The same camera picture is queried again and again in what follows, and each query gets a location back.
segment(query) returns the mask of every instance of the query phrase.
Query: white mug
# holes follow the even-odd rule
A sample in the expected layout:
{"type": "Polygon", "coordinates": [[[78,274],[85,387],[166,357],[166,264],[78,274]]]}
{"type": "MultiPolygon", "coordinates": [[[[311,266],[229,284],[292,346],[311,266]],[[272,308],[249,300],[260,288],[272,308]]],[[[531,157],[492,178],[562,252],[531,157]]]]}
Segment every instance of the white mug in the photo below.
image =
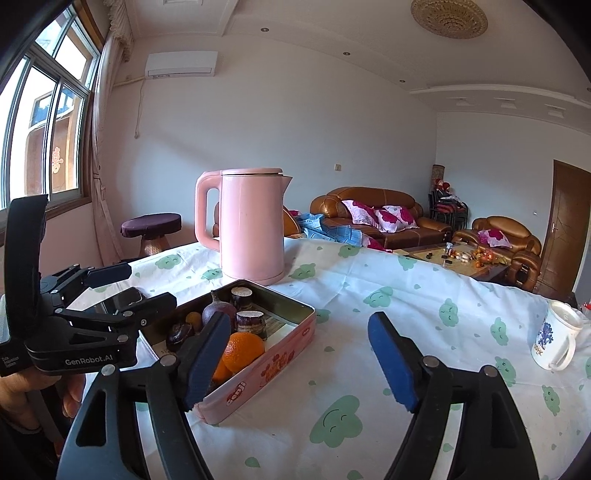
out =
{"type": "Polygon", "coordinates": [[[550,300],[531,356],[546,370],[564,370],[573,359],[576,338],[582,329],[583,321],[575,310],[566,303],[550,300]]]}

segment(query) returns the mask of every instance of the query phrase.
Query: kettle handle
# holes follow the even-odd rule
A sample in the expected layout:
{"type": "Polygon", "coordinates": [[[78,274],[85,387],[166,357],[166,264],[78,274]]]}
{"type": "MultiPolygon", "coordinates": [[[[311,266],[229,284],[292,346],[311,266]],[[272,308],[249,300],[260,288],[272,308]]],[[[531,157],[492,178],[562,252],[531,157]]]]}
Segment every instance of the kettle handle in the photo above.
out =
{"type": "Polygon", "coordinates": [[[207,171],[195,185],[195,236],[205,247],[220,251],[220,241],[207,232],[207,193],[222,187],[222,175],[218,171],[207,171]]]}

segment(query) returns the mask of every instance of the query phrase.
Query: human hand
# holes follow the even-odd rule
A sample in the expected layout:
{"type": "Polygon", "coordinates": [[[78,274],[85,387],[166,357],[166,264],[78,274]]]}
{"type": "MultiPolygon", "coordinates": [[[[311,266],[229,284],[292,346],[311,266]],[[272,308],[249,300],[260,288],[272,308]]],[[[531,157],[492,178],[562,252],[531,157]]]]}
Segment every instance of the human hand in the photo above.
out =
{"type": "MultiPolygon", "coordinates": [[[[8,420],[27,430],[39,428],[39,421],[27,401],[26,393],[50,387],[60,378],[49,377],[35,367],[0,378],[0,411],[8,420]]],[[[62,406],[64,416],[74,418],[78,412],[85,384],[86,377],[83,374],[67,377],[62,406]]]]}

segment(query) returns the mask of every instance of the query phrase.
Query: window pane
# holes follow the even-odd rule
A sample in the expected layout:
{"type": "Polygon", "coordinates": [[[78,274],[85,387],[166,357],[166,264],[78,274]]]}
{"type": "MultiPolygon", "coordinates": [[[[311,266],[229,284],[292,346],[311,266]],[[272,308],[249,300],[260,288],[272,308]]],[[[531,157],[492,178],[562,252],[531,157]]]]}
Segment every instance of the window pane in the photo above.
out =
{"type": "Polygon", "coordinates": [[[75,78],[86,83],[93,58],[94,54],[86,47],[77,26],[72,25],[57,52],[56,60],[75,78]]]}
{"type": "MultiPolygon", "coordinates": [[[[21,78],[22,70],[25,67],[26,63],[26,59],[22,59],[20,61],[20,63],[17,66],[17,69],[14,71],[8,83],[4,87],[4,90],[2,91],[2,93],[0,93],[0,157],[2,157],[4,139],[7,133],[8,115],[10,114],[10,107],[12,105],[12,100],[14,98],[14,94],[18,86],[18,81],[21,78]]],[[[4,178],[3,161],[0,161],[0,178],[4,178]]],[[[2,192],[0,196],[0,203],[2,205],[2,208],[4,208],[4,192],[2,192]]]]}
{"type": "Polygon", "coordinates": [[[18,105],[10,155],[10,198],[39,195],[44,191],[43,141],[49,107],[46,99],[56,87],[49,77],[33,68],[18,105]]]}
{"type": "Polygon", "coordinates": [[[51,144],[51,191],[78,188],[78,139],[84,100],[66,85],[57,102],[56,124],[51,144]]]}
{"type": "Polygon", "coordinates": [[[53,22],[45,27],[45,30],[41,32],[41,35],[35,40],[40,47],[43,48],[49,55],[53,55],[58,40],[60,39],[61,29],[68,22],[70,18],[69,12],[66,10],[53,22]]]}

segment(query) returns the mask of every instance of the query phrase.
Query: window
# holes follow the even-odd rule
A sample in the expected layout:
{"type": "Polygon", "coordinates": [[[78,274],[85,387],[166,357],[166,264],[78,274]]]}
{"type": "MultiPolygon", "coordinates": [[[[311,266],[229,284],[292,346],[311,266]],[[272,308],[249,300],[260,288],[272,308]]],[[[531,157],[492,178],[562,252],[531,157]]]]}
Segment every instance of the window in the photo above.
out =
{"type": "Polygon", "coordinates": [[[83,196],[81,141],[99,52],[70,7],[29,47],[0,93],[0,222],[15,198],[83,196]]]}

